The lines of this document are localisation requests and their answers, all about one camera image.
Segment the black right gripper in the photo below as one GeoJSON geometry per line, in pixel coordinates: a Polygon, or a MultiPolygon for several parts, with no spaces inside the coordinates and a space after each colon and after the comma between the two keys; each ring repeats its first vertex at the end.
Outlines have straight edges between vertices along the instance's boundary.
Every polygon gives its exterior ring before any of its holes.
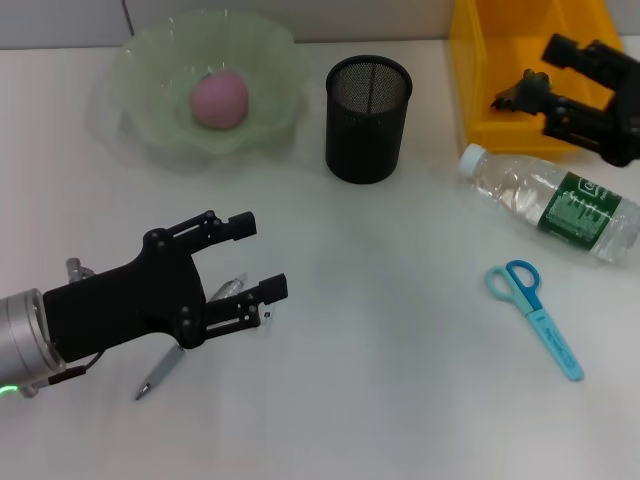
{"type": "Polygon", "coordinates": [[[639,61],[594,40],[584,48],[554,34],[542,61],[609,89],[605,111],[557,95],[540,79],[519,84],[519,110],[545,116],[543,134],[599,154],[616,167],[639,159],[639,61]]]}

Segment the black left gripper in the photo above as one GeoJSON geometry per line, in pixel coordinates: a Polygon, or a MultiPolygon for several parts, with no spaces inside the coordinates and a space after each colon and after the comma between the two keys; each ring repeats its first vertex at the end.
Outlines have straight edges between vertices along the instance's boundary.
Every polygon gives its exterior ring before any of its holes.
{"type": "Polygon", "coordinates": [[[192,254],[257,234],[254,214],[226,221],[207,210],[143,237],[130,263],[44,293],[49,333],[66,362],[106,351],[152,333],[184,348],[261,325],[258,306],[288,297],[279,274],[226,298],[207,301],[192,254]]]}

